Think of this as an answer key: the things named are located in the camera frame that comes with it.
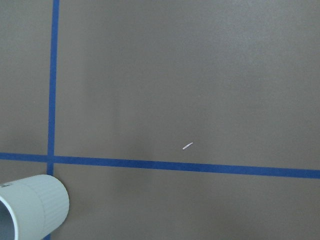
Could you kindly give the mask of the white HOME mug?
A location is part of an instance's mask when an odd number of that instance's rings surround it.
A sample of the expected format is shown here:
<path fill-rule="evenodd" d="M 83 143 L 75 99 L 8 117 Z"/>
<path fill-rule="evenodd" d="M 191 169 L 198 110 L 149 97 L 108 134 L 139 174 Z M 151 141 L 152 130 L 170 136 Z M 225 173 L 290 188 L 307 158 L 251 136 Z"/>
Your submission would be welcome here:
<path fill-rule="evenodd" d="M 47 174 L 0 185 L 0 238 L 42 240 L 67 218 L 70 200 L 65 186 Z"/>

